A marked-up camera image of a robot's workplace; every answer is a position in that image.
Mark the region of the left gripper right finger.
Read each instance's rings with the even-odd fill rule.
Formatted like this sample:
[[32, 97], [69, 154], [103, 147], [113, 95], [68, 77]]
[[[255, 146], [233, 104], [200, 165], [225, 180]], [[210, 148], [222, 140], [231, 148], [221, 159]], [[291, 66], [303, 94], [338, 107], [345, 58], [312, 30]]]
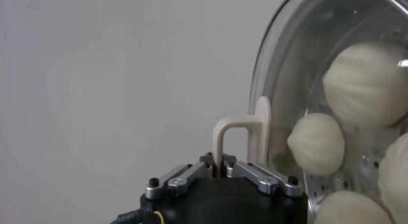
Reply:
[[281, 191], [291, 198], [303, 195], [303, 187], [297, 176], [287, 176], [261, 164], [237, 161], [234, 156], [227, 154], [223, 156], [223, 165], [226, 177], [243, 177], [254, 184], [261, 193], [273, 195], [276, 191]]

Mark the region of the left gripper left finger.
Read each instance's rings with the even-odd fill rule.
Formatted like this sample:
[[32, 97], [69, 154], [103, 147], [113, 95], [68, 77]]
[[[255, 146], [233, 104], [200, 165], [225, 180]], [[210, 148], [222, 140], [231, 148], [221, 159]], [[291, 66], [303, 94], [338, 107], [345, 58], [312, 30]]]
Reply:
[[195, 164], [180, 164], [161, 177], [150, 178], [145, 186], [145, 197], [158, 200], [163, 198], [168, 190], [175, 191], [176, 196], [183, 195], [195, 180], [213, 177], [213, 169], [213, 155], [207, 152]]

